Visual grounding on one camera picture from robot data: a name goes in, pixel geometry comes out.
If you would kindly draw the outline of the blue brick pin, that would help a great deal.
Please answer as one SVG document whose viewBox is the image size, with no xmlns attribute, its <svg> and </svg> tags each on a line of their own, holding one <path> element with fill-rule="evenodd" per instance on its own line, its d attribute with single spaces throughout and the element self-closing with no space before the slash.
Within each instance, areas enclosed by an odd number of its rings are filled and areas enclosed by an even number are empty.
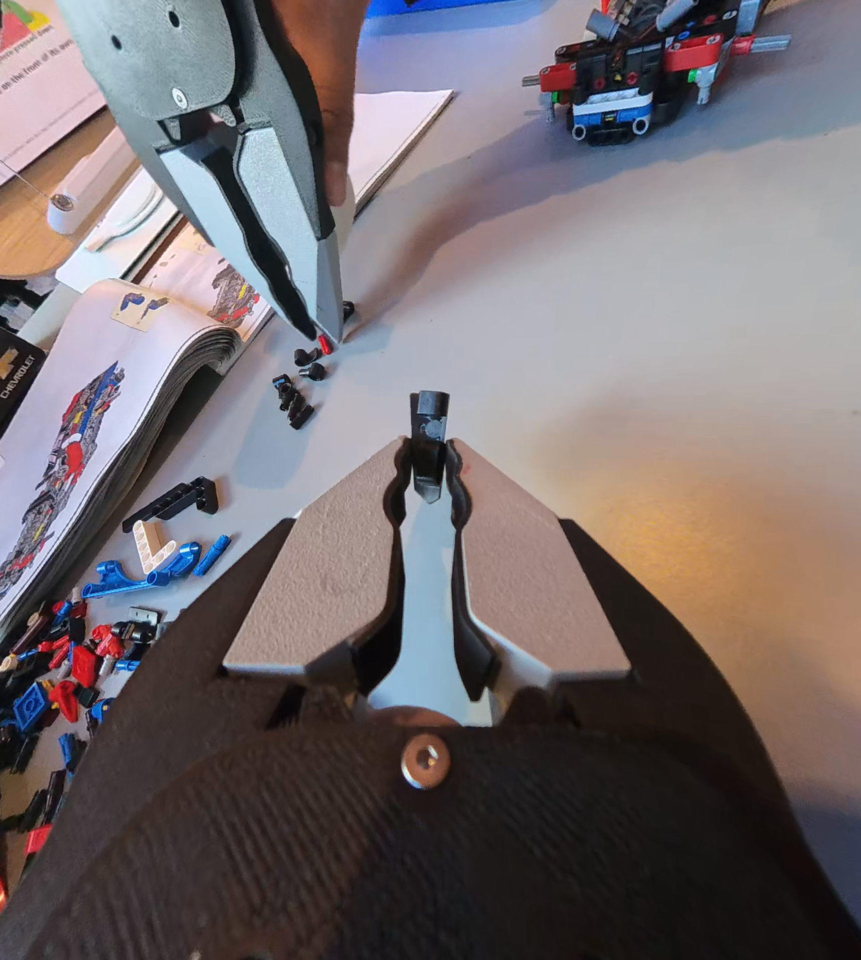
<svg viewBox="0 0 861 960">
<path fill-rule="evenodd" d="M 205 576 L 218 562 L 222 555 L 226 552 L 227 548 L 232 544 L 232 536 L 228 534 L 221 534 L 211 546 L 208 547 L 208 550 L 199 558 L 197 564 L 192 570 L 192 575 L 196 577 Z"/>
</svg>

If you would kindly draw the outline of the toy brick car model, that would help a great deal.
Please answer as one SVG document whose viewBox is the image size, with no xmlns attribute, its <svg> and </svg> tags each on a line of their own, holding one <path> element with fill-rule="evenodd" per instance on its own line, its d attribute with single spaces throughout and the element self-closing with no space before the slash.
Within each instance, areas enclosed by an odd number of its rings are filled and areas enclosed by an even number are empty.
<svg viewBox="0 0 861 960">
<path fill-rule="evenodd" d="M 548 122 L 571 138 L 611 146 L 672 124 L 694 93 L 708 105 L 730 62 L 786 50 L 790 34 L 763 34 L 765 1 L 600 2 L 583 38 L 521 79 L 539 91 Z"/>
</svg>

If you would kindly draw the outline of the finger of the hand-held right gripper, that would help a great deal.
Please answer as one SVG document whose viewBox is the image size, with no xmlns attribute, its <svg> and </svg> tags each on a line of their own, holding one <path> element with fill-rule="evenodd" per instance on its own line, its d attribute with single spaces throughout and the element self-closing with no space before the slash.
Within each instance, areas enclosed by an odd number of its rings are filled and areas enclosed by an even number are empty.
<svg viewBox="0 0 861 960">
<path fill-rule="evenodd" d="M 254 248 L 247 244 L 248 240 L 255 239 L 257 224 L 236 173 L 235 158 L 240 140 L 198 138 L 182 147 L 162 152 L 160 160 L 188 201 L 189 214 L 196 218 L 199 230 L 208 236 L 209 244 L 289 322 L 269 297 L 268 283 L 252 258 Z M 312 222 L 320 222 L 326 228 L 326 199 L 318 189 L 310 151 L 306 146 L 298 146 L 295 150 L 297 164 L 293 168 L 282 139 L 280 144 Z M 303 335 L 309 340 L 316 340 L 318 336 Z"/>
<path fill-rule="evenodd" d="M 338 227 L 313 222 L 272 127 L 245 132 L 234 160 L 256 219 L 247 244 L 269 298 L 295 330 L 338 346 L 345 323 Z"/>
</svg>

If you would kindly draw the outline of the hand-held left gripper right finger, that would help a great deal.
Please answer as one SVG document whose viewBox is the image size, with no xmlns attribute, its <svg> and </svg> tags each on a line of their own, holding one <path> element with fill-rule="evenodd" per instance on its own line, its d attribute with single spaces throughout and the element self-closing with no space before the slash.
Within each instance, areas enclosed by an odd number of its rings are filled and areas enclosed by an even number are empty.
<svg viewBox="0 0 861 960">
<path fill-rule="evenodd" d="M 472 702 L 629 677 L 560 518 L 463 440 L 447 444 L 453 651 Z"/>
</svg>

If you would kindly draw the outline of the black angled brick beam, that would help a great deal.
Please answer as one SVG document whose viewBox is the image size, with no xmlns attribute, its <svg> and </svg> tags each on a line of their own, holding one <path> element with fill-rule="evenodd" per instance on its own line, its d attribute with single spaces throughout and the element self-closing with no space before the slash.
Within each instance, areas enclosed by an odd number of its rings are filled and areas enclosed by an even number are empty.
<svg viewBox="0 0 861 960">
<path fill-rule="evenodd" d="M 173 486 L 128 515 L 121 523 L 121 531 L 123 534 L 130 534 L 137 522 L 171 520 L 191 507 L 209 516 L 220 510 L 218 487 L 214 480 L 199 476 L 188 483 Z"/>
</svg>

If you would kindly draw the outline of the person's right hand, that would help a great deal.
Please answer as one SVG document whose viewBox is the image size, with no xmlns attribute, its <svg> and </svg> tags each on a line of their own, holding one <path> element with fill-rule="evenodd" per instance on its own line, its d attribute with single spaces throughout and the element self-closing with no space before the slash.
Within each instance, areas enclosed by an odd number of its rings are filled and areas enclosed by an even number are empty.
<svg viewBox="0 0 861 960">
<path fill-rule="evenodd" d="M 333 208 L 347 197 L 357 54 L 368 1 L 273 1 L 316 90 L 324 131 L 325 188 Z"/>
</svg>

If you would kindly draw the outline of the black hinged brick piece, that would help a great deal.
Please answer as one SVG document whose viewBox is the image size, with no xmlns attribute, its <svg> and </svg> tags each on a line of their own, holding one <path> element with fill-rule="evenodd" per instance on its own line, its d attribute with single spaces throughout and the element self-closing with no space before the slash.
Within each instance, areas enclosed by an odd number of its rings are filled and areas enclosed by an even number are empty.
<svg viewBox="0 0 861 960">
<path fill-rule="evenodd" d="M 438 501 L 447 459 L 450 395 L 420 390 L 410 395 L 410 458 L 414 490 L 427 504 Z"/>
</svg>

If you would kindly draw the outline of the grey desk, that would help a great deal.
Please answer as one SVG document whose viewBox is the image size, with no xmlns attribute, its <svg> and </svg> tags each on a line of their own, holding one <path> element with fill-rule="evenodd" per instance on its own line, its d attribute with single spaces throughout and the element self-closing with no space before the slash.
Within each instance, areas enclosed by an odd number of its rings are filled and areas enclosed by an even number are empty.
<svg viewBox="0 0 861 960">
<path fill-rule="evenodd" d="M 454 90 L 359 214 L 359 321 L 293 431 L 277 319 L 203 369 L 132 494 L 220 479 L 175 537 L 231 548 L 394 436 L 412 391 L 448 435 L 576 521 L 684 624 L 751 715 L 808 843 L 861 925 L 861 2 L 770 2 L 786 50 L 729 63 L 708 104 L 590 148 L 521 79 L 591 2 L 370 19 L 368 93 Z"/>
</svg>

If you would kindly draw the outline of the pile of mixed toy bricks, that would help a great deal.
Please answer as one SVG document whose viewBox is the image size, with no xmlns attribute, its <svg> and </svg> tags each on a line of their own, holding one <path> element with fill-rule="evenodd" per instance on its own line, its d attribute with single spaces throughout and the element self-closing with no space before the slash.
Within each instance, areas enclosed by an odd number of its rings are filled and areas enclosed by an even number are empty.
<svg viewBox="0 0 861 960">
<path fill-rule="evenodd" d="M 121 686 L 165 628 L 163 614 L 131 606 L 89 627 L 84 602 L 35 613 L 0 657 L 0 847 L 43 845 L 77 769 Z"/>
</svg>

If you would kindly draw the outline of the cluster of black connector pieces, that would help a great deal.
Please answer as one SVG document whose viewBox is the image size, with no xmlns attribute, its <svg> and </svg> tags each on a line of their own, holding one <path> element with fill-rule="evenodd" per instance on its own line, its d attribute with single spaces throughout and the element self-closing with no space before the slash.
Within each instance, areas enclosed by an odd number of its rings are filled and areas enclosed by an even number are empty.
<svg viewBox="0 0 861 960">
<path fill-rule="evenodd" d="M 272 380 L 272 386 L 280 403 L 280 411 L 287 415 L 289 425 L 295 430 L 301 429 L 316 412 L 315 407 L 308 402 L 302 392 L 298 381 L 319 383 L 328 377 L 328 368 L 323 360 L 329 356 L 322 354 L 317 338 L 313 349 L 294 350 L 293 362 L 297 367 L 297 379 L 288 374 L 280 374 Z"/>
</svg>

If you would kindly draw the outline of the open instruction book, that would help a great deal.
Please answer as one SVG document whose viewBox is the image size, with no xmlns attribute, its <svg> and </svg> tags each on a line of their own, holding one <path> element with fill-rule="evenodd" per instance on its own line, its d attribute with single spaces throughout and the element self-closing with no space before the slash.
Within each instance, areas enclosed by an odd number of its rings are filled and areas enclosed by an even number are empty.
<svg viewBox="0 0 861 960">
<path fill-rule="evenodd" d="M 77 298 L 0 438 L 0 644 L 127 497 L 187 384 L 225 373 L 272 317 L 190 225 L 145 285 Z"/>
</svg>

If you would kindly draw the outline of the tan angled brick beam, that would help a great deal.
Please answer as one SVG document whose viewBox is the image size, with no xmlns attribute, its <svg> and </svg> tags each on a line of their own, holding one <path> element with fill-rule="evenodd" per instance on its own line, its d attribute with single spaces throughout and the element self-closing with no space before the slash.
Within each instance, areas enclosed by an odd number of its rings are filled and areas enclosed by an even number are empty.
<svg viewBox="0 0 861 960">
<path fill-rule="evenodd" d="M 157 519 L 135 521 L 132 535 L 140 568 L 146 577 L 170 562 L 176 555 L 176 541 L 167 538 L 166 531 Z"/>
</svg>

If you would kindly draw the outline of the white plastic device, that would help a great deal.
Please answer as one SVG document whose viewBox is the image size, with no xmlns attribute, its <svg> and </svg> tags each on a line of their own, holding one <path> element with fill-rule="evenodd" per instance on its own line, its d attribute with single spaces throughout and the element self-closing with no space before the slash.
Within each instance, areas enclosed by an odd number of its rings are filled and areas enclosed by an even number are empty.
<svg viewBox="0 0 861 960">
<path fill-rule="evenodd" d="M 46 222 L 54 234 L 75 234 L 136 162 L 119 128 L 81 158 L 49 198 Z"/>
</svg>

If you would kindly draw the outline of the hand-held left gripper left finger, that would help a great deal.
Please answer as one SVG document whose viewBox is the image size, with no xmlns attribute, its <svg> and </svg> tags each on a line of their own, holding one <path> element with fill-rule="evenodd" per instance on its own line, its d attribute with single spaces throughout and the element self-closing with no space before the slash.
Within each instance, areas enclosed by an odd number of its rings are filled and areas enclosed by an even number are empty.
<svg viewBox="0 0 861 960">
<path fill-rule="evenodd" d="M 367 696 L 400 656 L 411 443 L 394 438 L 297 516 L 223 659 L 236 676 Z"/>
</svg>

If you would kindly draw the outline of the blue curved brick piece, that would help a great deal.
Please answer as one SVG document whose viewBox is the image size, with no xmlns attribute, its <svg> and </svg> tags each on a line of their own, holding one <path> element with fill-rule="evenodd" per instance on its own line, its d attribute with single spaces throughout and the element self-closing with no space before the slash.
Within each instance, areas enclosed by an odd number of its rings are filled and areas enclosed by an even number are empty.
<svg viewBox="0 0 861 960">
<path fill-rule="evenodd" d="M 81 589 L 81 597 L 91 601 L 113 594 L 163 589 L 190 576 L 201 557 L 201 550 L 202 546 L 197 541 L 184 543 L 167 562 L 151 570 L 141 580 L 127 577 L 117 560 L 102 561 L 96 567 L 97 581 L 86 583 Z"/>
</svg>

